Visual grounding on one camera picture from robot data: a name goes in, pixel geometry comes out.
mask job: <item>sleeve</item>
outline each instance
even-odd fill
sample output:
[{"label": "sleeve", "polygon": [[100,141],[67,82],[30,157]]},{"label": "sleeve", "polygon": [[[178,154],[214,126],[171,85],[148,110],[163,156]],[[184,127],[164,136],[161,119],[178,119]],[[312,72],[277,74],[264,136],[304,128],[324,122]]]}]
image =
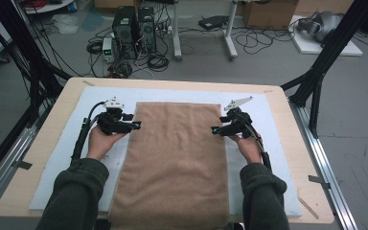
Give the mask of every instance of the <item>sleeve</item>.
[{"label": "sleeve", "polygon": [[36,229],[92,229],[108,176],[106,166],[97,160],[75,160],[68,170],[57,176]]},{"label": "sleeve", "polygon": [[287,184],[260,163],[241,169],[245,229],[289,229],[283,194]]}]

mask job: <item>computer tower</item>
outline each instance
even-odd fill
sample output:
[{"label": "computer tower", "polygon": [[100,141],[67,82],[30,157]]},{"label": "computer tower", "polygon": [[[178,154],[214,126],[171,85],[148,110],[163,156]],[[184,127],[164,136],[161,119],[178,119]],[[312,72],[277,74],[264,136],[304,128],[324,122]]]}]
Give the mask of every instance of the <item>computer tower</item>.
[{"label": "computer tower", "polygon": [[112,30],[116,40],[121,40],[123,43],[137,42],[140,36],[135,8],[118,7],[113,19]]},{"label": "computer tower", "polygon": [[142,49],[156,52],[156,33],[154,27],[154,9],[150,7],[139,8],[137,11]]}]

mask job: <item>human hand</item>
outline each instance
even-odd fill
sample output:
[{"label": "human hand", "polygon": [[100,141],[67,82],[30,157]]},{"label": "human hand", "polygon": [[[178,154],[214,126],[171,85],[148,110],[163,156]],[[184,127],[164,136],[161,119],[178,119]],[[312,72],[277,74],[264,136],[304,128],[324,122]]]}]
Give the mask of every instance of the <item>human hand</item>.
[{"label": "human hand", "polygon": [[99,126],[95,126],[91,129],[91,133],[89,133],[88,153],[86,158],[100,161],[112,148],[113,144],[126,135],[127,133],[105,135]]},{"label": "human hand", "polygon": [[236,144],[241,154],[246,159],[247,164],[250,163],[262,163],[261,150],[259,144],[254,137],[248,137],[246,139],[239,137],[238,135],[229,136]]}]

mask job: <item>wooden table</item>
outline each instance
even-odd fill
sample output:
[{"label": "wooden table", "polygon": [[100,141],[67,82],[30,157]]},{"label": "wooden table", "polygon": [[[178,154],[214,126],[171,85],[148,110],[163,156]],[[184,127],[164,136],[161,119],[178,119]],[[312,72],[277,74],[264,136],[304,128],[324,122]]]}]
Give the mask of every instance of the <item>wooden table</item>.
[{"label": "wooden table", "polygon": [[[317,173],[288,105],[287,97],[279,86],[91,78],[72,78],[67,82],[24,158],[25,162],[29,162],[33,166],[29,170],[18,169],[0,199],[1,217],[41,217],[42,213],[29,210],[29,205],[34,197],[46,162],[56,147],[59,136],[86,86],[265,94],[296,186],[298,198],[302,203],[303,216],[290,218],[289,221],[303,223],[331,223],[334,221],[333,212],[321,184],[309,181],[309,175],[317,176]],[[100,214],[100,218],[105,217],[106,214]]]}]

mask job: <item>brown towel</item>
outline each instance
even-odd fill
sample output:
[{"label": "brown towel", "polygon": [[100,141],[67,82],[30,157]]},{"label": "brown towel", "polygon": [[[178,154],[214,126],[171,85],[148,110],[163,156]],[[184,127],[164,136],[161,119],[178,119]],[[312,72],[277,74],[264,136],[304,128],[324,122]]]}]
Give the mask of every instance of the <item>brown towel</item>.
[{"label": "brown towel", "polygon": [[229,217],[220,106],[138,103],[109,211],[114,229],[215,229]]}]

